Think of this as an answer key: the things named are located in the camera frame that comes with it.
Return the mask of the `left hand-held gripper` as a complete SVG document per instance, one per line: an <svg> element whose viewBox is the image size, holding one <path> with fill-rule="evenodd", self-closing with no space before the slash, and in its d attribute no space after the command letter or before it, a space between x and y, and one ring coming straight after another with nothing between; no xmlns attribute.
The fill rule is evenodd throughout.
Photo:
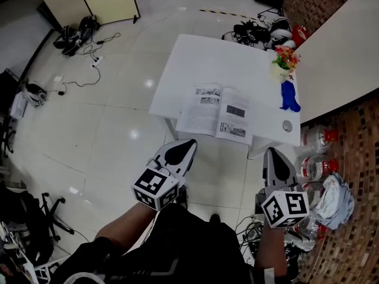
<svg viewBox="0 0 379 284"><path fill-rule="evenodd" d="M161 211L179 196L185 174L191 168L197 141L182 139L163 145L131 185L137 201Z"/></svg>

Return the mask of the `magazine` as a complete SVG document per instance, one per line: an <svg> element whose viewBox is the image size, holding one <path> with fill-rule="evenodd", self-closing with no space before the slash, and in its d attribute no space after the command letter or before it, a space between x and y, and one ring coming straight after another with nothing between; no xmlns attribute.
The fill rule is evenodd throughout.
<svg viewBox="0 0 379 284"><path fill-rule="evenodd" d="M251 145L251 108L250 97L234 88L195 85L186 99L176 130Z"/></svg>

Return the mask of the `person's left forearm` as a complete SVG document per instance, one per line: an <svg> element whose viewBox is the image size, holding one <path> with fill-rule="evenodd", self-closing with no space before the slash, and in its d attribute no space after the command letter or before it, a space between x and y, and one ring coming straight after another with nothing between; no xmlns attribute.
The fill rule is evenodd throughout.
<svg viewBox="0 0 379 284"><path fill-rule="evenodd" d="M138 241L156 214L155 210L139 202L100 229L95 239L107 238L122 253L126 253Z"/></svg>

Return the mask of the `person's right forearm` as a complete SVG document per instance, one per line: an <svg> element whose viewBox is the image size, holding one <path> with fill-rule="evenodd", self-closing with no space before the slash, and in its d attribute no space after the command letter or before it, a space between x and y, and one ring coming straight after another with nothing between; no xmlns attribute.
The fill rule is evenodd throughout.
<svg viewBox="0 0 379 284"><path fill-rule="evenodd" d="M271 228L265 221L254 269L258 284L275 284L275 280L287 275L287 261L284 249L284 230Z"/></svg>

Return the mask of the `white table leg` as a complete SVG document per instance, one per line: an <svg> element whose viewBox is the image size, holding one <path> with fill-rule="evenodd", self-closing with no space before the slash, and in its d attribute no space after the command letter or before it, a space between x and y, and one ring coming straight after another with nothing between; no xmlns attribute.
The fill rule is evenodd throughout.
<svg viewBox="0 0 379 284"><path fill-rule="evenodd" d="M175 130L174 124L170 118L164 118L164 123L167 126L168 131L170 132L174 140L178 139L177 131Z"/></svg>
<svg viewBox="0 0 379 284"><path fill-rule="evenodd" d="M282 143L265 137L253 136L252 145L249 147L248 159L254 159L255 156L263 154L269 147L277 147Z"/></svg>

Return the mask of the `pile of pale clothes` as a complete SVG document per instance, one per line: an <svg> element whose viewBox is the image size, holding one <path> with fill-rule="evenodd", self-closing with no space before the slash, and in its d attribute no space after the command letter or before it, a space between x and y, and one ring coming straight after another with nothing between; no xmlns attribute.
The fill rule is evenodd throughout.
<svg viewBox="0 0 379 284"><path fill-rule="evenodd" d="M313 208L314 216L321 225L335 230L349 220L355 200L348 184L337 172L325 179L323 187L324 193Z"/></svg>

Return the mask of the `blue cloth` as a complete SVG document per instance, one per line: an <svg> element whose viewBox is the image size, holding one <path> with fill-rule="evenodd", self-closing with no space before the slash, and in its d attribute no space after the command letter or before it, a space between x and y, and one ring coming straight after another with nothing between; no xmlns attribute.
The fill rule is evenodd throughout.
<svg viewBox="0 0 379 284"><path fill-rule="evenodd" d="M283 110L290 109L292 112L300 112L301 106L296 100L296 90L290 81L285 81L281 84L282 106Z"/></svg>

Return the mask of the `person's clothing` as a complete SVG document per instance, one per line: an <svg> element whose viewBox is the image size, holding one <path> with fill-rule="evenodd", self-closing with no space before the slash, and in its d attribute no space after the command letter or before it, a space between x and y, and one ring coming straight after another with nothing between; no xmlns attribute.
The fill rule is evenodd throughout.
<svg viewBox="0 0 379 284"><path fill-rule="evenodd" d="M106 237L81 245L53 274L50 284L253 284L235 232L210 223L178 204L163 209L147 240L123 254Z"/></svg>

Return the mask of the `potted artificial flowers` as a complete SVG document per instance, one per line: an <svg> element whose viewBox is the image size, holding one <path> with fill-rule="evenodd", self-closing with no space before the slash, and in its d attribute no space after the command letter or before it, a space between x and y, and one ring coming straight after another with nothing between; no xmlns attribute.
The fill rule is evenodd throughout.
<svg viewBox="0 0 379 284"><path fill-rule="evenodd" d="M271 62L270 74L280 82L292 79L292 73L300 62L300 55L288 46L275 46L276 59Z"/></svg>

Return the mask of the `white leaning board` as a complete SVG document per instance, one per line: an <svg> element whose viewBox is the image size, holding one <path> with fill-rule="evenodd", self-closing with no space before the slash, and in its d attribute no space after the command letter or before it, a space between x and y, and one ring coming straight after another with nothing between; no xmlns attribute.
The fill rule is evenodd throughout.
<svg viewBox="0 0 379 284"><path fill-rule="evenodd" d="M300 122L379 88L379 0L347 0L298 49Z"/></svg>

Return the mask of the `white black helmet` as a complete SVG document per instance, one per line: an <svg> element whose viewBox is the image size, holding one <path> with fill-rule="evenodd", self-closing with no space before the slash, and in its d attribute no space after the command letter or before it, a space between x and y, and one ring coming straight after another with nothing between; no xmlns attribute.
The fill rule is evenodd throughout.
<svg viewBox="0 0 379 284"><path fill-rule="evenodd" d="M287 46L296 49L296 43L292 39L293 34L290 29L289 21L284 17L279 17L272 22L269 28L270 41L268 47L272 50L276 46Z"/></svg>

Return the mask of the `red bag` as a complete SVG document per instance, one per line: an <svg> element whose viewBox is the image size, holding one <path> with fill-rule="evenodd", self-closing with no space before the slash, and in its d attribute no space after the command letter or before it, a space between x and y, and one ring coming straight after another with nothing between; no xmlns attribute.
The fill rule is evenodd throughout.
<svg viewBox="0 0 379 284"><path fill-rule="evenodd" d="M295 25L292 30L292 39L294 41L306 41L309 37L309 34L303 25Z"/></svg>

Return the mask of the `black office chair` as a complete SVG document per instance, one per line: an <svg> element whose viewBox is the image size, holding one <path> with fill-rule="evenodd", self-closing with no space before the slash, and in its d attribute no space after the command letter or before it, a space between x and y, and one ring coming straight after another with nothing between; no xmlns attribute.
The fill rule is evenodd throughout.
<svg viewBox="0 0 379 284"><path fill-rule="evenodd" d="M30 235L25 254L34 266L40 266L49 261L53 254L54 241L59 241L55 226L74 235L75 231L59 222L54 214L59 204L66 202L59 198L51 208L48 207L47 192L42 194L42 202L27 191L16 193L0 184L0 221L25 225Z"/></svg>

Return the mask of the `black backpack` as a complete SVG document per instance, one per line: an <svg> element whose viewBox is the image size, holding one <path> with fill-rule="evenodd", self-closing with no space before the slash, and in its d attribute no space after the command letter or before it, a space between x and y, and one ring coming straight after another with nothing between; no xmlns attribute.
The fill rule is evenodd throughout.
<svg viewBox="0 0 379 284"><path fill-rule="evenodd" d="M82 42L81 35L80 31L67 25L61 30L60 36L53 42L53 45L62 51L63 56L72 57Z"/></svg>
<svg viewBox="0 0 379 284"><path fill-rule="evenodd" d="M82 38L90 38L95 31L98 31L100 24L96 16L84 17L79 25L79 32Z"/></svg>

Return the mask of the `white plastic box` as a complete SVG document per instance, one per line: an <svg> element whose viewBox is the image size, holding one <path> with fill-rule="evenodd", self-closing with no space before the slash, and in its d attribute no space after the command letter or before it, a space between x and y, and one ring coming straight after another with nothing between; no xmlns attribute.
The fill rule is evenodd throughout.
<svg viewBox="0 0 379 284"><path fill-rule="evenodd" d="M12 103L10 117L14 120L20 120L24 116L27 102L23 92L16 94Z"/></svg>

